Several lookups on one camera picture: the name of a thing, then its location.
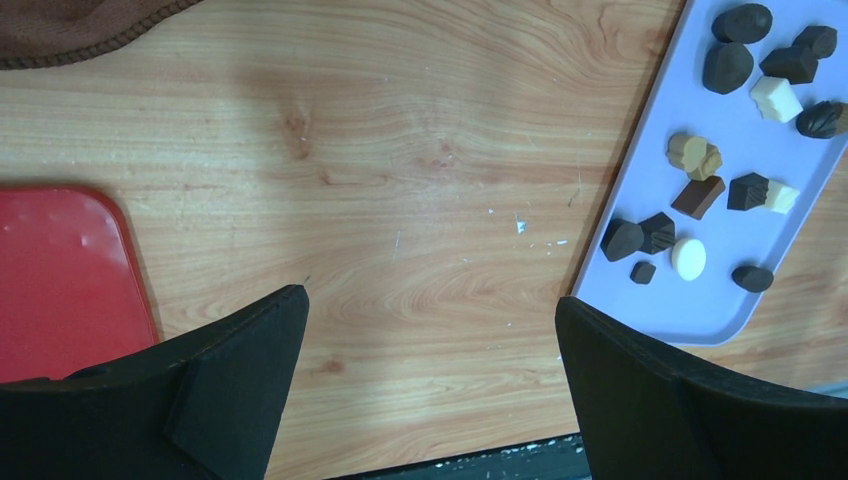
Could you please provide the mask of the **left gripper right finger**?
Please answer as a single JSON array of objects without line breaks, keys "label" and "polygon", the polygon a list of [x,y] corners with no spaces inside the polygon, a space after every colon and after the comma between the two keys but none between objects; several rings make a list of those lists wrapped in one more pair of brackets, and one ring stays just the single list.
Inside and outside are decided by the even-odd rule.
[{"label": "left gripper right finger", "polygon": [[574,297],[555,324],[596,479],[843,479],[845,400],[763,381]]}]

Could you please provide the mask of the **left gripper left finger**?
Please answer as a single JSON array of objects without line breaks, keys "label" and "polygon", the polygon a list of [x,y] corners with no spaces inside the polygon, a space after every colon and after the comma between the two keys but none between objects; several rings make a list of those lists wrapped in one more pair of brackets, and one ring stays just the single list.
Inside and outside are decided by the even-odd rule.
[{"label": "left gripper left finger", "polygon": [[263,478],[308,313],[289,285],[64,379],[3,384],[2,477]]}]

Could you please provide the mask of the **dark oval chocolate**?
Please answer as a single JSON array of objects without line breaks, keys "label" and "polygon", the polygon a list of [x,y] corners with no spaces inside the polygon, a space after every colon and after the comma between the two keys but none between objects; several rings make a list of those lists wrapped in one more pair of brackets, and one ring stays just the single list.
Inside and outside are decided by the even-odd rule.
[{"label": "dark oval chocolate", "polygon": [[749,293],[762,293],[774,282],[774,273],[755,265],[741,265],[731,274],[733,282]]}]

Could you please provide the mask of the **white square chocolate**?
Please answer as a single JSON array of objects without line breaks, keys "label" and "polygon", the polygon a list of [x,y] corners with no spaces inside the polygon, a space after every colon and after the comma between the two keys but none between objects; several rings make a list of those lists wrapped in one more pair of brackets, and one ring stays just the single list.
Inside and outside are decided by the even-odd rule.
[{"label": "white square chocolate", "polygon": [[788,214],[796,204],[799,196],[800,191],[798,189],[775,180],[770,180],[768,182],[764,207],[775,213]]}]

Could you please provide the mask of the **dark shell chocolate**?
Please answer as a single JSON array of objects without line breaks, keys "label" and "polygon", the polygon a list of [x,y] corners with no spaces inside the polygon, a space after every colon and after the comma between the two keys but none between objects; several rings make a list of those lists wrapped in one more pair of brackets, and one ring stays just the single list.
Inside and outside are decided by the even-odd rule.
[{"label": "dark shell chocolate", "polygon": [[822,101],[805,109],[796,118],[796,129],[802,136],[831,139],[847,132],[847,104]]}]

